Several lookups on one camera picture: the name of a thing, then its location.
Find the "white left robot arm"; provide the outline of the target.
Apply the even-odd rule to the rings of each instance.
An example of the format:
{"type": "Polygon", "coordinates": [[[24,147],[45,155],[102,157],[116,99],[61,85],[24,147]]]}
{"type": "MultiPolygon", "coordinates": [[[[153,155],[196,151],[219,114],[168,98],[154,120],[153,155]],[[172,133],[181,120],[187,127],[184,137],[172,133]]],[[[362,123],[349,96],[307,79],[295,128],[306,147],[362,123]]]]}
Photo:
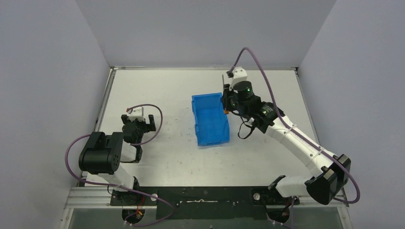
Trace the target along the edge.
{"type": "Polygon", "coordinates": [[[130,175],[122,164],[140,162],[143,150],[139,144],[144,134],[157,130],[154,116],[150,114],[148,118],[147,123],[143,116],[123,114],[121,132],[110,135],[92,132],[78,159],[82,171],[116,185],[114,190],[124,192],[123,200],[131,206],[141,201],[142,193],[137,178],[130,175]]]}

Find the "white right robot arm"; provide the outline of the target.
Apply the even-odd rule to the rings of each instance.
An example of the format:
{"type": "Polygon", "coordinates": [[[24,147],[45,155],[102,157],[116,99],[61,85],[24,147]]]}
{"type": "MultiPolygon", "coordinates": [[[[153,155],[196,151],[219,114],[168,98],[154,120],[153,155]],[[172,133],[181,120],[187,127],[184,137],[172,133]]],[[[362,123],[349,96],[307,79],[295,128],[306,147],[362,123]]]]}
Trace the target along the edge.
{"type": "Polygon", "coordinates": [[[309,177],[279,176],[269,186],[269,198],[282,204],[288,197],[309,196],[327,205],[349,180],[351,160],[344,154],[331,153],[297,128],[284,112],[271,102],[264,102],[254,94],[249,81],[234,86],[224,85],[221,102],[226,111],[236,111],[252,130],[277,140],[289,150],[310,172],[309,177]]]}

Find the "orange handled screwdriver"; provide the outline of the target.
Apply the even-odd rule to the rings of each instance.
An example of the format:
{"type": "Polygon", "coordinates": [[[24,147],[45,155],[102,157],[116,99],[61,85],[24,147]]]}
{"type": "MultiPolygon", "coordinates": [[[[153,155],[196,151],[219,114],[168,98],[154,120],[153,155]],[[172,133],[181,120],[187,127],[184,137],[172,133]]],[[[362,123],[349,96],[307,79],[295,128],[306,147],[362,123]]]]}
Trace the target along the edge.
{"type": "Polygon", "coordinates": [[[223,93],[222,93],[222,97],[221,97],[221,102],[223,105],[224,114],[228,115],[229,111],[226,108],[226,104],[227,104],[227,93],[229,91],[229,84],[225,83],[223,74],[222,74],[222,83],[223,83],[223,93]]]}

